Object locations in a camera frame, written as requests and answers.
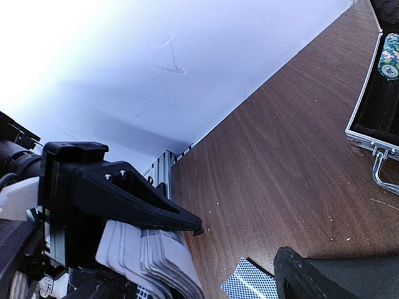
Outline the blue playing card deck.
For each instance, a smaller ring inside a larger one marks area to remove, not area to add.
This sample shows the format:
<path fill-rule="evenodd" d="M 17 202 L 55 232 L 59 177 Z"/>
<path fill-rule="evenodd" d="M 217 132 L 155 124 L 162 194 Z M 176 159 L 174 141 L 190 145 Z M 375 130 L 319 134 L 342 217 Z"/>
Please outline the blue playing card deck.
<path fill-rule="evenodd" d="M 107 221 L 95 255 L 96 261 L 156 298 L 204 298 L 184 233 L 139 229 Z"/>

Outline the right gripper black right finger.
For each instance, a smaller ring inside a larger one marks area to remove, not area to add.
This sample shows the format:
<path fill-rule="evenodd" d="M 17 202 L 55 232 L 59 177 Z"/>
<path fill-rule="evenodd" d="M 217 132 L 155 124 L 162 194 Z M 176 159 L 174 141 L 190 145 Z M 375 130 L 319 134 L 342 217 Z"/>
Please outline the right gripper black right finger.
<path fill-rule="evenodd" d="M 279 298 L 398 298 L 398 255 L 308 259 L 281 247 L 274 259 Z"/>

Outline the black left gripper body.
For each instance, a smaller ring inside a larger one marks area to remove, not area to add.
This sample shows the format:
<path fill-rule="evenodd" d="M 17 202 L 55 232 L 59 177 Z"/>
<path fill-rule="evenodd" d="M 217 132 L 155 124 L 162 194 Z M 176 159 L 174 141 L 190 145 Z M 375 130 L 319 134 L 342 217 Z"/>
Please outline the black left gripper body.
<path fill-rule="evenodd" d="M 96 269 L 95 254 L 104 221 L 84 214 L 71 203 L 75 187 L 70 183 L 70 163 L 83 164 L 103 160 L 108 146 L 96 142 L 49 142 L 41 157 L 39 199 L 44 223 L 44 253 L 66 269 Z"/>

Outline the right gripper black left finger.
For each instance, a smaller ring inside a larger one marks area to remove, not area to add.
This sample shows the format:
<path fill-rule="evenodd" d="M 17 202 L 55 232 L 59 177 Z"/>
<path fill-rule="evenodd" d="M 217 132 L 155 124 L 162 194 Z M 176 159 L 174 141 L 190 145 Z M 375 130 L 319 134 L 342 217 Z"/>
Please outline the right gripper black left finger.
<path fill-rule="evenodd" d="M 113 271 L 72 269 L 67 298 L 136 298 L 137 284 Z"/>

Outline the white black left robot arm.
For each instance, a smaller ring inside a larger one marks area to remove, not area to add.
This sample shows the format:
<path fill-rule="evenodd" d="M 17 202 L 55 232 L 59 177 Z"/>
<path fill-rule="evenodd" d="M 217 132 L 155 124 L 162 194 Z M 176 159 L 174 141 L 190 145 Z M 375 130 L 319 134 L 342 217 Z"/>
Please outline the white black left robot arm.
<path fill-rule="evenodd" d="M 184 233 L 201 219 L 106 145 L 49 142 L 1 115 L 2 298 L 203 298 Z"/>

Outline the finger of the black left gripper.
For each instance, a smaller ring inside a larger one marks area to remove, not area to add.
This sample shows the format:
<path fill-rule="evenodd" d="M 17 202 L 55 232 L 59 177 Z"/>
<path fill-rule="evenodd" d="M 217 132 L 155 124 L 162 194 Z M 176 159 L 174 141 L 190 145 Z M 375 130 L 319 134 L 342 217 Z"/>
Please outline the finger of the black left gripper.
<path fill-rule="evenodd" d="M 127 162 L 67 163 L 62 171 L 73 225 L 93 216 L 143 229 L 204 232 L 200 217 L 169 200 Z"/>

